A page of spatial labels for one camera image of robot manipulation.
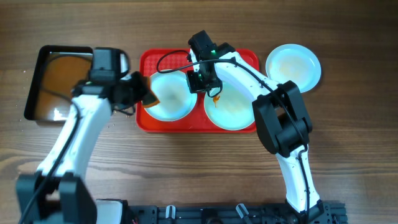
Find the orange green sponge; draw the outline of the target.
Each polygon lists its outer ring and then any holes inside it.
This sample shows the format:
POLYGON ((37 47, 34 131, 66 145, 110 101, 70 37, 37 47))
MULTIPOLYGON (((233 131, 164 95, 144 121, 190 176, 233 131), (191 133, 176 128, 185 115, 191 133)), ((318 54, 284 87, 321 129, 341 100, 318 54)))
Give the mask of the orange green sponge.
POLYGON ((160 103, 158 97, 156 97, 155 93, 151 89, 151 80, 150 77, 143 77, 142 78, 146 87, 147 87, 147 93, 144 95, 142 99, 142 106, 144 108, 151 108, 153 106, 156 106, 160 103))

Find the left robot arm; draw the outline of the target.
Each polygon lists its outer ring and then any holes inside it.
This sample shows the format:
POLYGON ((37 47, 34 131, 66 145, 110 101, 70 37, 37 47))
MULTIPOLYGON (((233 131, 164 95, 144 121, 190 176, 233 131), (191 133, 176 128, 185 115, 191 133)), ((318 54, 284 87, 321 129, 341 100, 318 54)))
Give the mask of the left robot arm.
POLYGON ((150 92, 139 72, 129 74, 127 54, 114 48, 93 51, 86 80, 72 97, 44 88, 71 104, 68 118, 48 156, 34 174, 16 182, 20 223, 132 223, 126 200, 94 200, 84 179, 98 136, 114 111, 124 113, 150 92))

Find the light blue plate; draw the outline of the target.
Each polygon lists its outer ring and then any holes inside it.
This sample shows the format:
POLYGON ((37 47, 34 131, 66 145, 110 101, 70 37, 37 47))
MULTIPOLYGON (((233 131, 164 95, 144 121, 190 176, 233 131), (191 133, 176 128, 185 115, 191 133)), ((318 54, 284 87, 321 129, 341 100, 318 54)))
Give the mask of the light blue plate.
POLYGON ((187 77, 181 71, 156 72, 150 76, 150 87, 159 104, 146 112, 159 121, 176 121, 187 116, 197 103, 198 95, 190 93, 187 77))
POLYGON ((322 75, 318 57, 299 44, 276 47, 267 57, 265 71, 270 79, 279 83, 293 81, 301 93, 314 89, 322 75))
POLYGON ((214 88, 204 97, 204 109, 210 121, 221 129, 238 131, 254 123, 251 102, 235 87, 223 82, 223 89, 214 88))

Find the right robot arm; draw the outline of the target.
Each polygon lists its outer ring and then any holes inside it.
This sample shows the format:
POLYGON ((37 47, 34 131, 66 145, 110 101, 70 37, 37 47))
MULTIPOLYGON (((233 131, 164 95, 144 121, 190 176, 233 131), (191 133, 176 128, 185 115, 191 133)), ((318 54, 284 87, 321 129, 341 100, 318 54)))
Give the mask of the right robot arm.
POLYGON ((252 104, 257 135, 277 157, 286 186, 286 201, 300 215, 309 215, 320 203, 308 161, 312 122, 298 86, 278 83, 248 65, 227 43, 216 45, 205 31, 188 41, 187 72, 191 93, 205 92, 229 83, 252 104))

